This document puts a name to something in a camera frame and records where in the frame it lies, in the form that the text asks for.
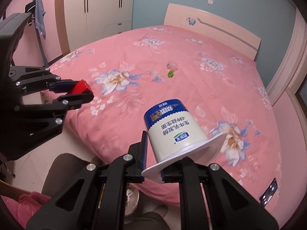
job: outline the drawer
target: drawer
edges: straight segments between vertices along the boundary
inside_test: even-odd
[[[120,22],[106,25],[101,33],[102,38],[106,38],[115,34],[120,34],[131,30],[132,21]]]

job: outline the red object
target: red object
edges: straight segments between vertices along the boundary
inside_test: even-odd
[[[93,93],[91,87],[85,80],[79,81],[75,87],[67,94],[82,94],[82,93]]]

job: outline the bed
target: bed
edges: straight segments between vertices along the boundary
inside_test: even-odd
[[[276,121],[253,61],[260,38],[208,12],[169,4],[164,25],[114,35],[81,47],[50,69],[84,79],[95,98],[69,111],[66,127],[105,163],[127,153],[145,130],[144,113],[179,99],[205,134],[227,132],[214,160],[256,200],[274,178],[280,186]],[[174,76],[167,76],[174,70]],[[58,97],[44,92],[48,101]],[[147,167],[156,163],[149,144]],[[177,184],[133,184],[150,197],[179,205]],[[279,190],[266,209],[271,211]]]

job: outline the blue towel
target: blue towel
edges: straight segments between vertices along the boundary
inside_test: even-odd
[[[44,24],[44,5],[42,0],[35,0],[35,27],[37,28],[40,35],[43,35],[44,39],[46,38],[46,30]]]

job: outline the bed sheet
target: bed sheet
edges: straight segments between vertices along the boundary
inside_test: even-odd
[[[170,69],[175,70],[172,78]],[[209,138],[228,133],[214,162],[256,200],[273,178],[280,186],[277,125],[256,63],[224,44],[176,27],[147,27],[81,47],[53,64],[51,72],[91,86],[94,100],[69,111],[66,126],[105,163],[140,141],[149,108],[176,98]],[[45,94],[49,100],[58,96]],[[172,127],[170,122],[165,134]],[[155,163],[149,143],[147,167]],[[177,184],[146,179],[134,186],[179,205]],[[269,211],[278,192],[266,206]]]

